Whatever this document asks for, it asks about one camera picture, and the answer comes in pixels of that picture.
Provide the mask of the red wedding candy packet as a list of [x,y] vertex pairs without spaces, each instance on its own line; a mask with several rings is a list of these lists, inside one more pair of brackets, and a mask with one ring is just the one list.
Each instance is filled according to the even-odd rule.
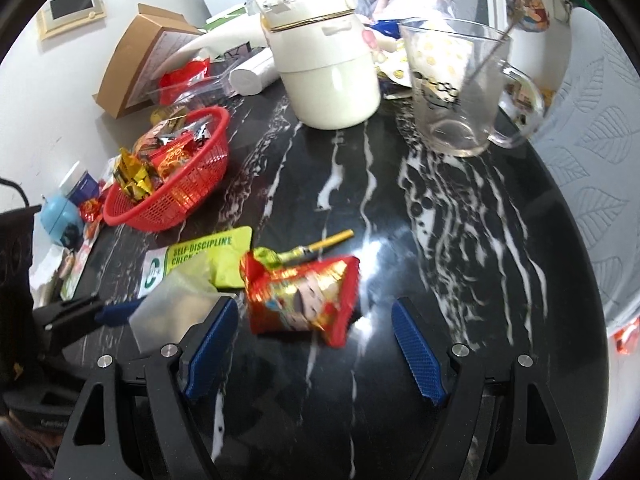
[[317,332],[327,346],[344,347],[358,301],[357,257],[269,270],[247,254],[241,259],[240,274],[253,334]]

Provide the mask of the yellow black snack packet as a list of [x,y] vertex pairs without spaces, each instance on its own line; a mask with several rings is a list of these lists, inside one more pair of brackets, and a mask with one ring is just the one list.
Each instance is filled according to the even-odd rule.
[[119,150],[113,176],[122,192],[135,204],[155,191],[150,165],[126,148]]

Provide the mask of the green self-discipline packet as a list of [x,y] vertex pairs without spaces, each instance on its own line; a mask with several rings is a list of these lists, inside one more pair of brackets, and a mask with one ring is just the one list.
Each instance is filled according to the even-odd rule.
[[206,278],[216,289],[242,288],[240,260],[250,250],[252,236],[250,226],[240,226],[149,250],[143,259],[138,298],[148,296],[177,268]]

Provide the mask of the small red gold candy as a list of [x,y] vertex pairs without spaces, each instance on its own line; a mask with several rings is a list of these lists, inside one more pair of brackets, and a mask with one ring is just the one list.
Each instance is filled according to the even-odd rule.
[[267,247],[253,249],[253,257],[267,269],[277,269],[281,266],[296,266],[317,258],[319,252],[350,240],[355,235],[353,230],[345,230],[310,245],[296,246],[287,252],[276,252]]

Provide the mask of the red snack packets pile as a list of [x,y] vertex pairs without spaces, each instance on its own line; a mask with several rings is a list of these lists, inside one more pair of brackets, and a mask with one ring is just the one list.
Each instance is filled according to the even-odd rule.
[[103,219],[104,200],[103,196],[93,197],[78,206],[80,218],[85,223],[85,240],[92,240],[96,233],[99,232]]

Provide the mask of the light blue toy figure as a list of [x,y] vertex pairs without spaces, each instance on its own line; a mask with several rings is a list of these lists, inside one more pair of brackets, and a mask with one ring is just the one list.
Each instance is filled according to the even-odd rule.
[[60,194],[44,199],[40,222],[55,245],[77,250],[84,241],[85,223],[77,207]]

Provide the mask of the white cap blue bottle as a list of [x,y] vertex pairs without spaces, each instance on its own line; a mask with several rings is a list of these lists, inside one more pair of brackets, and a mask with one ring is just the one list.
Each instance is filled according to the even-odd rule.
[[79,207],[87,200],[98,198],[100,195],[99,182],[88,173],[85,165],[78,160],[66,172],[64,178],[58,184],[60,193]]

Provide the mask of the red plastic basket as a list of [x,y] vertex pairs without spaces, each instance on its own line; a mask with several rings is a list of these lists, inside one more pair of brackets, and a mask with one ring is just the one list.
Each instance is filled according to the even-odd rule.
[[222,181],[229,162],[227,128],[230,114],[222,106],[194,110],[189,120],[212,116],[204,146],[150,197],[134,204],[118,184],[110,187],[103,207],[108,226],[126,224],[142,232],[165,231],[186,220]]

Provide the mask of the red bag in container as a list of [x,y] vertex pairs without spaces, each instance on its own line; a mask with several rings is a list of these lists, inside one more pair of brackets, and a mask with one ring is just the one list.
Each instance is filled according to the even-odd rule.
[[194,58],[180,68],[164,73],[158,82],[158,88],[184,86],[205,79],[210,70],[210,58]]

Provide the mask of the white cylinder container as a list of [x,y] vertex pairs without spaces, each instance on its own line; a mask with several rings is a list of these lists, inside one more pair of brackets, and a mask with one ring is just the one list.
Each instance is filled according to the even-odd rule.
[[256,96],[279,79],[270,49],[265,48],[230,73],[232,89],[241,96]]

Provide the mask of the clear glass mug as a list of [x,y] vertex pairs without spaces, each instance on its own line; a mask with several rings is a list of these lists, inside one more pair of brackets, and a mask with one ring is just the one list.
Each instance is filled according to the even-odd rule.
[[[509,63],[510,29],[456,18],[399,23],[409,65],[416,131],[431,150],[456,157],[491,144],[517,148],[544,120],[544,97],[532,78]],[[528,93],[525,124],[514,133],[495,127],[506,88]]]

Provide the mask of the brown cardboard box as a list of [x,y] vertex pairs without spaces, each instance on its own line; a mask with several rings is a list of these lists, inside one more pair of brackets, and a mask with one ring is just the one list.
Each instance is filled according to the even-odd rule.
[[96,105],[117,119],[141,110],[150,98],[154,73],[200,31],[179,13],[139,3],[138,13],[125,30],[108,62]]

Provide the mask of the white cream jar pot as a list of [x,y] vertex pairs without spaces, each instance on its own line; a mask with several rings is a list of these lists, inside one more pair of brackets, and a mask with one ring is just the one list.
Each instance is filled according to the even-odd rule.
[[378,109],[381,92],[358,0],[255,0],[262,30],[298,120],[346,129]]

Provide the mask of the wall intercom panel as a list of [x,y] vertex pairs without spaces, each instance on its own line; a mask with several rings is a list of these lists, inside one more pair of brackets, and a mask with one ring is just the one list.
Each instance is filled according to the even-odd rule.
[[106,17],[103,0],[48,0],[36,14],[41,41]]

